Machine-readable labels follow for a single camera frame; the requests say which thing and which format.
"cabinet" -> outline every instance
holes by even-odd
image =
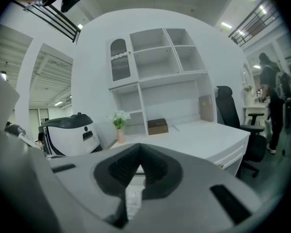
[[[147,122],[169,127],[200,120],[199,97],[210,95],[208,72],[185,29],[149,29],[108,42],[109,89],[118,110],[130,113],[126,135],[148,135]]]

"railing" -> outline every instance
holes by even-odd
[[[29,11],[44,20],[53,28],[67,36],[73,43],[77,42],[81,30],[53,5],[44,7],[36,6],[34,3],[28,3],[27,6],[17,1],[13,1],[13,3],[24,8],[24,11]]]
[[[228,37],[241,47],[279,16],[270,0],[262,0]]]

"black pants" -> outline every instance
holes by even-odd
[[[272,139],[270,141],[270,148],[272,150],[276,149],[283,125],[283,104],[284,101],[279,98],[271,98],[271,102],[269,104],[273,131]]]

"white desk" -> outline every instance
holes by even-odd
[[[116,142],[112,148],[125,144],[151,144],[209,160],[222,169],[230,167],[235,175],[246,152],[249,132],[206,121],[179,124],[169,133],[157,135],[126,135],[125,143]]]
[[[260,125],[265,127],[265,121],[267,121],[268,117],[268,103],[254,103],[253,105],[244,106],[245,110],[245,120],[244,125],[247,125],[249,120],[252,119],[251,116],[248,116],[250,113],[264,113],[264,116],[258,116],[256,125]]]

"pink vase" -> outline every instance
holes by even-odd
[[[117,140],[118,140],[118,143],[124,143],[125,142],[125,138],[124,138],[123,129],[119,129],[119,130],[116,130],[116,131],[117,131]]]

